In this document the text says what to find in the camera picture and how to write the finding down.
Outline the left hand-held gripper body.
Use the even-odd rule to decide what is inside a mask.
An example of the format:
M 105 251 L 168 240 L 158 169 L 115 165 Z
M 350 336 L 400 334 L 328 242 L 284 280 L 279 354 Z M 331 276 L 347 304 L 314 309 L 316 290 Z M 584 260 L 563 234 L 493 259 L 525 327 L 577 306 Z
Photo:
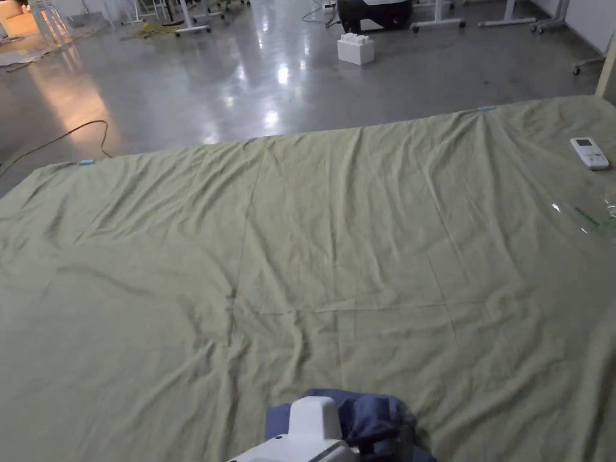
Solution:
M 275 436 L 231 461 L 360 461 L 360 452 L 342 439 L 336 404 L 309 396 L 291 404 L 286 434 Z

